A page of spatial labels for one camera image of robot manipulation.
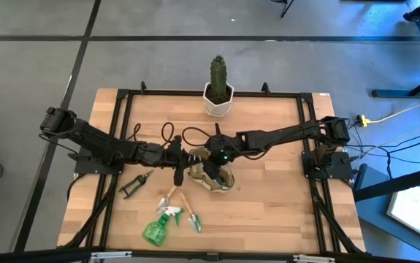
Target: green spray bottle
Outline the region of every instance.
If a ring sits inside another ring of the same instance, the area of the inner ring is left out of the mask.
[[[180,207],[163,207],[160,212],[164,214],[159,218],[157,222],[149,223],[145,231],[143,231],[142,237],[148,241],[151,245],[161,246],[166,239],[166,223],[170,216],[175,217],[175,223],[179,226],[179,215],[183,212],[183,208]]]

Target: concrete floor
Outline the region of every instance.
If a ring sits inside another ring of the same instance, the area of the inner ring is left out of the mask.
[[[1,35],[83,35],[94,0],[0,0]],[[420,37],[403,22],[404,3],[295,1],[284,19],[268,0],[103,1],[93,35],[251,35]],[[60,104],[79,42],[0,42],[0,253],[11,249],[45,143],[38,137],[45,109]],[[70,109],[88,119],[97,88],[199,89],[209,80],[215,54],[226,59],[229,82],[240,91],[331,93],[338,116],[377,119],[418,104],[412,99],[372,99],[374,88],[409,89],[420,83],[420,42],[90,42]],[[420,108],[360,129],[377,144],[420,127]],[[420,146],[396,155],[420,161]],[[362,162],[385,172],[386,160]],[[73,161],[58,149],[27,249],[54,248],[66,207]],[[394,176],[420,164],[394,160]],[[419,259],[419,252],[362,224],[367,250],[379,256]]]

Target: white pot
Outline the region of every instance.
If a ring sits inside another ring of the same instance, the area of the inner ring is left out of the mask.
[[[207,97],[205,97],[207,88],[210,86],[210,83],[205,84],[205,90],[203,91],[203,104],[205,105],[205,109],[209,116],[221,118],[229,112],[229,109],[231,108],[232,97],[234,96],[234,87],[228,83],[226,83],[226,85],[231,89],[231,99],[228,102],[215,105],[209,99],[207,99]]]

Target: wooden table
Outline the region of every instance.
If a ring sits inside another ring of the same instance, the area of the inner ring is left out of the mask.
[[[116,94],[116,89],[98,90],[90,117],[92,126],[109,131]],[[329,94],[314,94],[313,98],[318,119],[334,115]],[[295,99],[235,97],[229,113],[220,119],[206,115],[202,98],[198,96],[133,97],[129,134],[136,123],[141,123],[138,140],[162,143],[161,127],[167,121],[174,123],[175,134],[180,134],[188,126],[214,134],[214,123],[219,122],[224,134],[234,136],[236,131],[268,131],[295,125],[299,123],[299,116]],[[193,131],[186,137],[192,143],[207,139]],[[179,195],[179,191],[183,191],[201,219],[202,233],[192,230],[186,220],[188,214],[184,213],[179,227],[174,219],[167,224],[167,239],[160,248],[145,242],[141,234],[148,223],[159,218],[156,206],[172,187],[173,170],[154,169],[147,183],[133,197],[123,199],[122,193],[115,195],[107,248],[318,253],[312,201],[308,181],[302,171],[302,150],[302,142],[299,141],[276,146],[258,161],[238,158],[231,164],[235,185],[225,194],[210,193],[186,177],[171,199],[171,205],[183,207]],[[119,177],[118,188],[148,170],[150,168],[139,165],[126,165]],[[59,245],[70,241],[91,214],[98,178],[98,175],[85,176],[72,188]],[[364,250],[351,188],[340,180],[330,180],[329,187],[336,219],[354,243]],[[99,243],[102,218],[98,222],[93,244]],[[326,220],[324,231],[327,248],[332,250]]]

